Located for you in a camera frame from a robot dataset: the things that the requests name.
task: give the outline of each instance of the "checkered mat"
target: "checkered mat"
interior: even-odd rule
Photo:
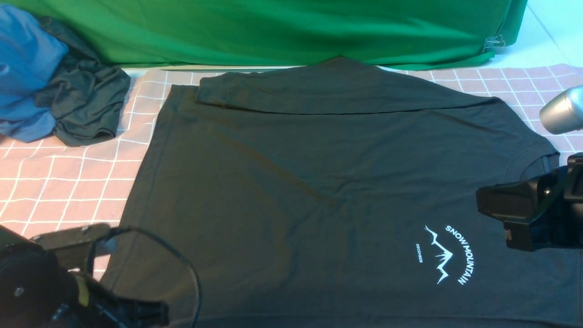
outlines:
[[[542,106],[562,90],[583,84],[582,68],[400,72],[503,99],[528,127],[553,143],[562,154],[562,164],[569,155],[583,151],[583,132],[550,135],[538,117]],[[108,142],[67,148],[54,137],[31,144],[0,140],[0,224],[27,238],[98,222],[118,225],[170,86],[198,85],[201,78],[218,74],[152,70],[134,78],[118,138]],[[96,278],[103,275],[107,261],[107,257],[97,260]]]

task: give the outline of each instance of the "black t-shirt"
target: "black t-shirt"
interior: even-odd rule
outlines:
[[[557,163],[495,97],[346,58],[228,73],[172,87],[121,225],[195,264],[197,327],[580,327],[581,253],[508,249],[476,209]],[[120,248],[105,284],[187,327],[180,262]]]

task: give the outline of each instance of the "gray cylinder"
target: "gray cylinder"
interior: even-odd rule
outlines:
[[[583,128],[583,85],[561,92],[540,110],[540,122],[552,134]]]

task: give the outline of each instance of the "green backdrop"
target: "green backdrop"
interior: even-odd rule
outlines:
[[[516,40],[526,0],[7,0],[55,17],[109,63],[406,69],[479,65]]]

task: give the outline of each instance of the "blue cloth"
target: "blue cloth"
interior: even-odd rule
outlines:
[[[67,46],[46,33],[29,13],[0,5],[0,134],[30,142],[50,134],[50,108],[34,105]]]

